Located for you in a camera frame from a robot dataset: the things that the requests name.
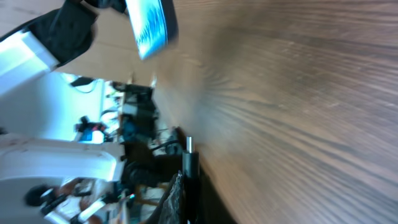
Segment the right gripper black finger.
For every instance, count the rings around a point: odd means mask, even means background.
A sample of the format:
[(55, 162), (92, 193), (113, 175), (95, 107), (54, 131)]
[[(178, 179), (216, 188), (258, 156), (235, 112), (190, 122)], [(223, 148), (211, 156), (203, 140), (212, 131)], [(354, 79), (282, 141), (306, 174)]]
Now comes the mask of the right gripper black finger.
[(149, 217), (149, 224), (182, 224), (183, 174), (176, 173), (164, 192), (158, 206)]

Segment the blue Samsung smartphone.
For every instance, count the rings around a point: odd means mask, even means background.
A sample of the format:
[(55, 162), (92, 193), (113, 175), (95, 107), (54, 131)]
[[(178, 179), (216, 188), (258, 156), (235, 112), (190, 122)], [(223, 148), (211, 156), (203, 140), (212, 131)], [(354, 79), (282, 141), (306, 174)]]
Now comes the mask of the blue Samsung smartphone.
[(178, 37), (172, 0), (126, 0), (126, 6), (140, 59), (150, 58)]

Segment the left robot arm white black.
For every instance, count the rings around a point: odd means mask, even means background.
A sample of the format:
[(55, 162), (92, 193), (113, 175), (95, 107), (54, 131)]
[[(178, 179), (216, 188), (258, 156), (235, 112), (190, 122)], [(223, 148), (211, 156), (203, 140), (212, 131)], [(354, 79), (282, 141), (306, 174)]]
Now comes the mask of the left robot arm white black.
[(31, 19), (1, 36), (1, 96), (33, 79), (10, 71), (34, 60), (52, 72), (83, 55), (93, 45), (97, 9), (124, 15), (125, 1), (64, 1), (62, 6)]

